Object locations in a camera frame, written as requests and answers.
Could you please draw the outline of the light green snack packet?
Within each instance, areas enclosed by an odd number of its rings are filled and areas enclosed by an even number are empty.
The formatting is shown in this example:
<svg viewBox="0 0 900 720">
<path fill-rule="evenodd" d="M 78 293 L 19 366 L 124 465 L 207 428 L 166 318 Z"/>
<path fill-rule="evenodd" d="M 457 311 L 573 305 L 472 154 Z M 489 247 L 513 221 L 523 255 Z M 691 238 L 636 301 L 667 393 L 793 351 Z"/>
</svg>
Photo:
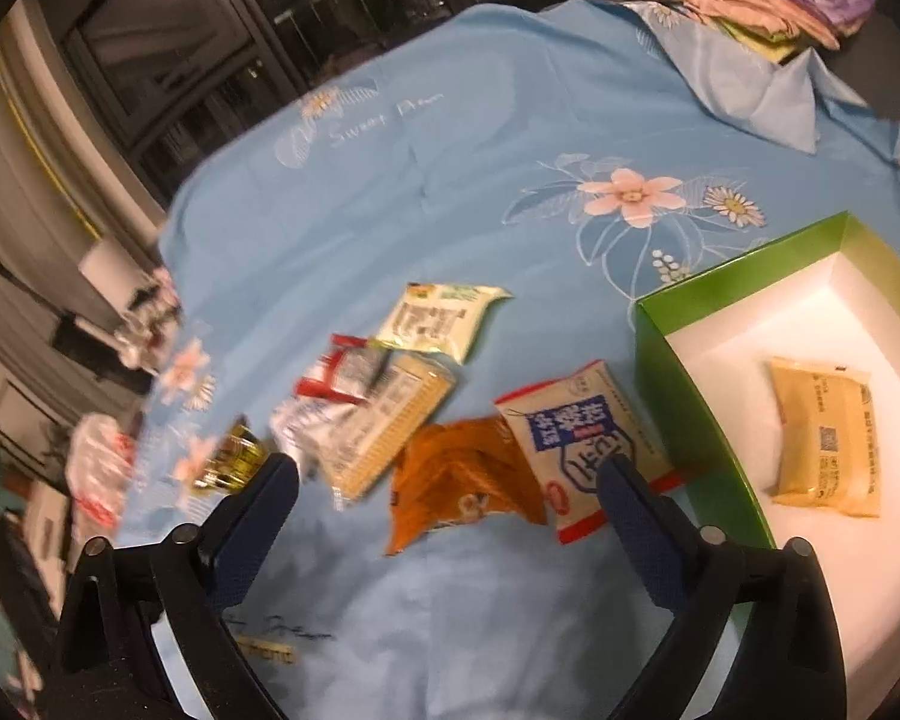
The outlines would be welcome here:
<svg viewBox="0 0 900 720">
<path fill-rule="evenodd" d="M 489 307 L 511 297 L 507 289 L 484 284 L 408 283 L 372 341 L 464 364 Z"/>
</svg>

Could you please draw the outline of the white bag with clothes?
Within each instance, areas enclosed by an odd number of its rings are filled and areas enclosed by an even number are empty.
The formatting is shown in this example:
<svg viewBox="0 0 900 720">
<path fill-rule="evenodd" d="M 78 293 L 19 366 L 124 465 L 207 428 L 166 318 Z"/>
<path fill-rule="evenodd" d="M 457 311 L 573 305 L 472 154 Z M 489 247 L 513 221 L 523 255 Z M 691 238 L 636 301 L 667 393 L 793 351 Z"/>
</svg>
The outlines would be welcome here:
<svg viewBox="0 0 900 720">
<path fill-rule="evenodd" d="M 155 376 L 180 328 L 180 299 L 165 266 L 144 271 L 113 239 L 98 239 L 79 262 L 80 274 L 116 310 L 119 360 Z"/>
</svg>

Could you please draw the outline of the white blue red snack packet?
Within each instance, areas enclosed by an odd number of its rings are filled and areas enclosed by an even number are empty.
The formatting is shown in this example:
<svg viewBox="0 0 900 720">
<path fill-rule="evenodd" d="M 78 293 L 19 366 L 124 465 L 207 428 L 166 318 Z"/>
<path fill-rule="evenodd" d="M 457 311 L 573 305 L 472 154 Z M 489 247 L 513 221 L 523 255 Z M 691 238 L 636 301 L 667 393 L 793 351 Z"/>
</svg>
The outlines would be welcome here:
<svg viewBox="0 0 900 720">
<path fill-rule="evenodd" d="M 596 495 L 598 470 L 608 458 L 632 461 L 656 493 L 681 484 L 603 361 L 514 390 L 494 406 L 530 463 L 562 544 L 587 538 L 608 522 Z"/>
</svg>

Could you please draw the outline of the dark cabinet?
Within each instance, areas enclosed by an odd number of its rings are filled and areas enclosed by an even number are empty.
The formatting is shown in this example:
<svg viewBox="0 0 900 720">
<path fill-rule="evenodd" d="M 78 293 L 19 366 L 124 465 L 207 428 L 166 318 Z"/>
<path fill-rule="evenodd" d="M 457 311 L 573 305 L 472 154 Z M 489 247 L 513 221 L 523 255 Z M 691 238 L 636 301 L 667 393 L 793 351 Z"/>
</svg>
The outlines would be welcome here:
<svg viewBox="0 0 900 720">
<path fill-rule="evenodd" d="M 560 2 L 38 0 L 80 91 L 161 205 L 276 110 L 459 11 Z"/>
</svg>

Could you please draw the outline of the green cardboard box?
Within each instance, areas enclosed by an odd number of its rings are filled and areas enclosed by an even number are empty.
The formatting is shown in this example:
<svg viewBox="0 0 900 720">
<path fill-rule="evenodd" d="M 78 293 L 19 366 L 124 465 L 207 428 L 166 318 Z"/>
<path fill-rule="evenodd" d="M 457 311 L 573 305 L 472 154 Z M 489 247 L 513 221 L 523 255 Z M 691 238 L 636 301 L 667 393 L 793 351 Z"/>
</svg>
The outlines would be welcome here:
<svg viewBox="0 0 900 720">
<path fill-rule="evenodd" d="M 820 560 L 848 711 L 900 698 L 900 256 L 841 213 L 634 310 L 637 385 L 699 520 Z"/>
</svg>

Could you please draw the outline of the black yellow snack packet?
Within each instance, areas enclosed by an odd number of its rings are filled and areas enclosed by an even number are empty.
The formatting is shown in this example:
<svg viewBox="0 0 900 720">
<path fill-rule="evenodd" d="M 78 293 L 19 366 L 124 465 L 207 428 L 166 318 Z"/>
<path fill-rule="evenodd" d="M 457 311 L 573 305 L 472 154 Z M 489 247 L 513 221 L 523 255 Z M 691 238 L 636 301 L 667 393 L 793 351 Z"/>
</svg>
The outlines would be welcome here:
<svg viewBox="0 0 900 720">
<path fill-rule="evenodd" d="M 265 463 L 269 452 L 240 416 L 217 444 L 191 487 L 201 494 L 238 494 Z"/>
</svg>

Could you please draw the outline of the white red plastic bag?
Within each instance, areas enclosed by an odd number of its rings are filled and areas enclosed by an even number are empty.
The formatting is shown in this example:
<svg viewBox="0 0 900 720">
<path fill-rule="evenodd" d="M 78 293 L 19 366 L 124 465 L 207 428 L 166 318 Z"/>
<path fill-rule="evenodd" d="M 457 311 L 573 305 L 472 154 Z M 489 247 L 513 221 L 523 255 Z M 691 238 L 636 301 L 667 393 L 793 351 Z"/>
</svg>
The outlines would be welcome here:
<svg viewBox="0 0 900 720">
<path fill-rule="evenodd" d="M 119 525 L 134 478 L 136 440 L 113 416 L 89 413 L 69 440 L 64 476 L 77 508 L 95 525 Z"/>
</svg>

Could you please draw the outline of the orange snack packet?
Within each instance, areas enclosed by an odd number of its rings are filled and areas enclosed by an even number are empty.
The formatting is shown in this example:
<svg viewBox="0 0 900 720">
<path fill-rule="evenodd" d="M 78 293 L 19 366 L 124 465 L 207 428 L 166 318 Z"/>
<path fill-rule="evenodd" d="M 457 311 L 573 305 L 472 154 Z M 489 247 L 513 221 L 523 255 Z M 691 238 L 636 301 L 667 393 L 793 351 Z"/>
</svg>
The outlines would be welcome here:
<svg viewBox="0 0 900 720">
<path fill-rule="evenodd" d="M 395 461 L 385 554 L 396 556 L 434 530 L 502 514 L 548 523 L 538 480 L 507 422 L 427 424 Z"/>
</svg>

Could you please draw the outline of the clear cracker packet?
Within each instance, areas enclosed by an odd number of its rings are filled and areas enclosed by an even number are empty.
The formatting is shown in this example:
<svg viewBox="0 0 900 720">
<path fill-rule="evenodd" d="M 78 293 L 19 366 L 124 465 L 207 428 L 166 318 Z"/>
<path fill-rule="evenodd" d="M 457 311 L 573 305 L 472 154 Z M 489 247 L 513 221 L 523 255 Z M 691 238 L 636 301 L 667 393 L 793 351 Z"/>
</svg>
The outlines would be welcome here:
<svg viewBox="0 0 900 720">
<path fill-rule="evenodd" d="M 374 488 L 455 383 L 450 369 L 419 355 L 386 363 L 368 399 L 329 431 L 318 454 L 336 504 L 352 504 Z"/>
</svg>

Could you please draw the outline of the white silver snack packet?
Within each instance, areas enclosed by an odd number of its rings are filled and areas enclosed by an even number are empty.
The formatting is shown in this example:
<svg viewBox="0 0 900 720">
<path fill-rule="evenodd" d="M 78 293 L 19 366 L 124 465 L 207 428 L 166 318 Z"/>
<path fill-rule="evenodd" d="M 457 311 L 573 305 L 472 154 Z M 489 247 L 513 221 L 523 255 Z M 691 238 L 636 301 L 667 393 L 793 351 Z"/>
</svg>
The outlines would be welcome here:
<svg viewBox="0 0 900 720">
<path fill-rule="evenodd" d="M 269 418 L 269 430 L 279 452 L 294 461 L 302 479 L 308 479 L 320 452 L 328 447 L 334 431 L 354 410 L 354 403 L 292 397 L 274 410 Z"/>
</svg>

